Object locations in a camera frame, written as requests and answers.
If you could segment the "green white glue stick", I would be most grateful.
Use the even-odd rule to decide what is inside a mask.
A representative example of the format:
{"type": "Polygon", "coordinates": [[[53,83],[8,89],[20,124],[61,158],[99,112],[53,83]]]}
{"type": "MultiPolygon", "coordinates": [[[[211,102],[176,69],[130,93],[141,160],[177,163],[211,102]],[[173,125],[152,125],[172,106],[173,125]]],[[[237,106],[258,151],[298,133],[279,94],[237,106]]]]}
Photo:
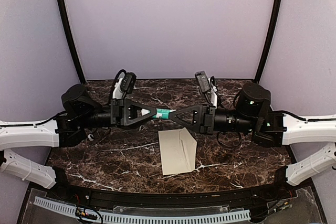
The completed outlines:
{"type": "MultiPolygon", "coordinates": [[[[168,120],[169,119],[169,114],[171,112],[174,112],[175,110],[171,109],[157,109],[156,114],[152,116],[153,119],[162,119],[162,120],[168,120]]],[[[141,110],[141,115],[146,115],[149,114],[150,111],[146,109],[141,110]]]]}

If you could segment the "beige paper envelope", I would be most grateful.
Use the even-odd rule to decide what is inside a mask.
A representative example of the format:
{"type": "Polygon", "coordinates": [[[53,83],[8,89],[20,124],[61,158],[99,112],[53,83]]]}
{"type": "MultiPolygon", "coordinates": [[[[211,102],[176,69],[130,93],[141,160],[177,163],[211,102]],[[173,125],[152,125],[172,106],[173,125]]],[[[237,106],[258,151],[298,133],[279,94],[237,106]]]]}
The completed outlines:
{"type": "Polygon", "coordinates": [[[197,141],[186,128],[159,131],[162,174],[190,173],[195,169],[197,141]]]}

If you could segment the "white glue stick cap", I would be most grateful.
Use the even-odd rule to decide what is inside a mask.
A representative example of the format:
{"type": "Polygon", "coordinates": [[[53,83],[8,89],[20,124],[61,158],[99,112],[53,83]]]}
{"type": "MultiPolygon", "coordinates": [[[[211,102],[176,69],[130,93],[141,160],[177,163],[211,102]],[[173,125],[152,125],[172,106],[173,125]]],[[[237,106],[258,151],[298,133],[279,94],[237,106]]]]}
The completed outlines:
{"type": "Polygon", "coordinates": [[[92,134],[89,134],[89,135],[88,135],[88,139],[89,139],[90,141],[94,141],[95,138],[94,138],[94,136],[93,136],[92,134]]]}

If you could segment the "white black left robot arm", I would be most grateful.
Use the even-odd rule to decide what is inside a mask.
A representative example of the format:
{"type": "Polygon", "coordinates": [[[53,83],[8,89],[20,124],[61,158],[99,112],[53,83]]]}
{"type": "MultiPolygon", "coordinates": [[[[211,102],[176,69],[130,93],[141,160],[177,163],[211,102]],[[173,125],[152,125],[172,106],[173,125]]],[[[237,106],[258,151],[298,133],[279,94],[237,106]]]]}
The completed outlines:
{"type": "Polygon", "coordinates": [[[63,169],[44,166],[14,152],[17,147],[74,147],[86,139],[87,129],[137,127],[157,114],[157,109],[121,97],[103,105],[76,84],[61,97],[64,111],[44,121],[1,122],[1,172],[46,189],[63,201],[74,197],[63,169]]]}

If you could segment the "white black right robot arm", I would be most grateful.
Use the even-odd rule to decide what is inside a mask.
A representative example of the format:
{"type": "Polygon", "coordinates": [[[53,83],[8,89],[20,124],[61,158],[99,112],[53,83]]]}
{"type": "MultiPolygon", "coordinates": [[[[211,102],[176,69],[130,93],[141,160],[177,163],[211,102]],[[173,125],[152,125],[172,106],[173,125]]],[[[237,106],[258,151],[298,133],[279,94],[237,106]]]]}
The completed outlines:
{"type": "Polygon", "coordinates": [[[169,119],[199,134],[214,132],[251,134],[252,142],[271,148],[296,143],[325,142],[309,157],[276,170],[275,183],[268,188],[273,200],[304,180],[335,165],[335,115],[303,118],[270,107],[271,93],[257,83],[243,85],[234,109],[197,104],[169,113],[169,119]]]}

